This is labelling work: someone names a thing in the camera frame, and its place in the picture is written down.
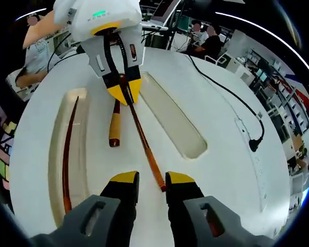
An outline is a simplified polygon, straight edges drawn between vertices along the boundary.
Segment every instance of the desk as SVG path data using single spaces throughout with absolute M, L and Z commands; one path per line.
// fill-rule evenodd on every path
M 185 34 L 175 33 L 170 51 L 186 50 L 191 38 Z
M 145 30 L 145 31 L 156 31 L 156 30 L 167 31 L 168 30 L 168 27 L 163 27 L 163 26 L 154 24 L 152 22 L 141 22 L 140 24 L 142 26 L 142 30 Z
M 232 58 L 228 63 L 227 70 L 235 73 L 236 76 L 240 77 L 247 86 L 250 86 L 255 76 L 247 69 L 242 63 L 240 63 L 237 59 Z
M 117 69 L 122 72 L 121 52 L 118 47 L 111 49 Z M 278 134 L 260 102 L 233 73 L 194 58 L 201 71 L 263 114 L 265 135 L 256 152 L 256 165 L 261 165 L 262 174 L 268 178 L 263 212 L 251 151 L 235 123 L 237 113 L 250 135 L 258 138 L 261 127 L 257 119 L 237 99 L 205 80 L 187 56 L 155 48 L 146 48 L 144 54 L 141 70 L 150 73 L 175 100 L 208 144 L 198 158 L 183 158 L 139 98 L 135 109 L 162 173 L 175 171 L 191 176 L 204 195 L 215 196 L 238 213 L 248 231 L 273 237 L 286 223 L 289 176 Z M 91 97 L 86 135 L 90 192 L 100 194 L 111 177 L 138 170 L 139 199 L 130 246 L 174 246 L 166 195 L 153 178 L 129 108 L 121 107 L 119 150 L 108 145 L 115 101 L 102 79 L 88 66 L 86 54 L 67 59 L 52 69 L 30 99 L 17 127 L 11 153 L 10 192 L 18 221 L 28 236 L 50 233 L 56 228 L 49 201 L 48 151 L 61 100 L 67 91 L 77 87 L 85 87 Z

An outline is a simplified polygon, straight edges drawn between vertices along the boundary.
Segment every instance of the person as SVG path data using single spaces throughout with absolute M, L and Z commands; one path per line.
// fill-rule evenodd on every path
M 41 19 L 43 19 L 41 15 L 30 16 L 27 22 L 30 26 L 33 26 Z M 11 83 L 16 83 L 16 86 L 20 88 L 41 82 L 47 75 L 49 58 L 50 54 L 47 42 L 44 39 L 39 39 L 26 48 L 25 65 L 23 68 L 15 70 L 8 78 L 13 81 Z M 49 64 L 49 70 L 58 61 L 60 61 L 60 58 L 56 54 L 53 54 Z
M 209 38 L 201 46 L 196 47 L 190 55 L 202 59 L 207 55 L 213 59 L 217 59 L 222 48 L 222 42 L 219 37 L 221 31 L 222 29 L 219 25 L 212 24 L 209 30 L 207 30 L 211 34 Z
M 54 23 L 54 10 L 35 25 L 28 25 L 25 17 L 17 20 L 25 13 L 39 9 L 38 5 L 33 6 L 33 9 L 28 9 L 28 6 L 30 2 L 27 0 L 13 1 L 8 5 L 5 1 L 0 2 L 0 9 L 4 9 L 6 14 L 0 18 L 0 194 L 10 207 L 10 153 L 26 103 L 7 83 L 6 78 L 13 71 L 24 67 L 27 47 L 65 26 Z
M 207 29 L 208 29 L 208 26 L 207 25 L 204 25 L 199 34 L 198 34 L 198 44 L 199 45 L 202 45 L 208 38 L 209 38 L 209 35 L 207 33 Z
M 277 76 L 272 76 L 269 81 L 269 85 L 274 89 L 275 93 L 278 93 L 280 80 Z
M 192 25 L 193 25 L 192 32 L 199 32 L 202 24 L 198 20 L 193 20 Z
M 186 51 L 182 51 L 182 53 L 189 53 L 194 49 L 194 43 L 196 43 L 197 41 L 199 41 L 199 36 L 201 35 L 201 22 L 198 20 L 193 20 L 192 21 L 192 31 L 189 34 L 190 37 L 190 41 L 188 43 L 187 49 Z

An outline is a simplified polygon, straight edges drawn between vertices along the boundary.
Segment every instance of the person in white shirt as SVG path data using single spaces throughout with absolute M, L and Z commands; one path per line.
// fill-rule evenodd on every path
M 37 18 L 30 16 L 28 24 L 34 26 L 37 24 Z M 24 88 L 32 84 L 41 82 L 47 75 L 47 64 L 51 54 L 49 54 L 48 44 L 44 39 L 39 39 L 26 48 L 25 64 L 23 68 L 15 70 L 7 78 L 14 81 L 16 86 Z M 49 70 L 60 60 L 54 54 L 50 60 Z
M 202 45 L 207 38 L 209 38 L 209 35 L 207 33 L 207 29 L 208 29 L 208 26 L 207 25 L 204 25 L 199 34 L 198 34 L 198 45 Z

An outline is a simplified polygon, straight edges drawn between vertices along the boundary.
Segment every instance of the brown rod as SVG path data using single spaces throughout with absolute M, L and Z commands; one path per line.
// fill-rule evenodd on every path
M 68 123 L 65 145 L 64 145 L 64 152 L 63 152 L 63 174 L 62 174 L 63 202 L 64 202 L 64 209 L 65 209 L 66 214 L 72 209 L 70 192 L 69 192 L 69 188 L 68 188 L 68 153 L 69 153 L 69 150 L 70 150 L 73 121 L 74 121 L 74 117 L 76 115 L 78 101 L 79 101 L 79 96 L 77 97 L 77 100 L 74 104 L 74 107 L 73 107 L 73 110 L 72 110 L 72 113 L 71 113 L 71 118 L 70 118 L 70 121 Z
M 108 134 L 108 144 L 110 147 L 120 146 L 120 101 L 115 100 L 110 131 Z
M 152 151 L 150 149 L 148 141 L 146 140 L 146 137 L 144 135 L 142 126 L 140 125 L 139 119 L 137 117 L 134 105 L 131 102 L 131 98 L 129 96 L 129 93 L 128 93 L 126 85 L 127 85 L 127 83 L 126 83 L 125 75 L 120 75 L 120 87 L 121 87 L 123 96 L 125 97 L 128 105 L 130 106 L 130 110 L 131 110 L 132 115 L 133 115 L 133 119 L 134 119 L 134 122 L 135 122 L 135 125 L 136 125 L 136 129 L 138 131 L 140 140 L 142 142 L 145 154 L 146 154 L 146 156 L 148 158 L 149 165 L 150 165 L 150 168 L 152 170 L 153 176 L 154 176 L 156 182 L 158 183 L 161 191 L 165 192 L 166 191 L 165 181 L 163 180 L 163 177 L 161 175 L 160 169 L 159 169 L 159 167 L 158 167 L 158 165 L 157 165 L 157 163 L 155 161 L 155 158 L 154 158 L 153 153 L 152 153 Z
M 154 176 L 156 182 L 158 183 L 161 191 L 165 192 L 166 191 L 165 181 L 163 180 L 163 177 L 161 175 L 160 169 L 159 169 L 159 167 L 158 167 L 158 165 L 157 165 L 157 163 L 155 161 L 153 153 L 152 153 L 152 151 L 151 151 L 151 149 L 149 147 L 148 141 L 146 140 L 146 137 L 144 135 L 142 126 L 140 125 L 140 122 L 138 120 L 138 117 L 137 117 L 134 105 L 130 104 L 129 106 L 130 106 L 130 110 L 131 110 L 133 118 L 134 118 L 134 122 L 135 122 L 135 125 L 136 125 L 136 128 L 137 128 L 140 140 L 141 140 L 141 142 L 143 144 L 145 154 L 146 154 L 146 156 L 148 158 L 148 161 L 149 161 L 150 168 L 152 170 L 153 176 Z

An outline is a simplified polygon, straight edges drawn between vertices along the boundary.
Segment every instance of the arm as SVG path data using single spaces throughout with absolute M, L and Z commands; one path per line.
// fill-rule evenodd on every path
M 45 78 L 46 75 L 47 75 L 47 71 L 45 70 L 39 73 L 36 73 L 36 74 L 22 75 L 17 78 L 16 85 L 20 88 L 30 86 L 37 82 L 41 82 L 43 78 Z
M 54 23 L 53 11 L 49 12 L 37 24 L 29 27 L 24 39 L 23 49 L 39 40 L 40 38 L 54 33 L 63 27 L 64 25 Z
M 204 51 L 205 49 L 202 46 L 198 46 L 196 49 L 194 49 L 195 52 Z

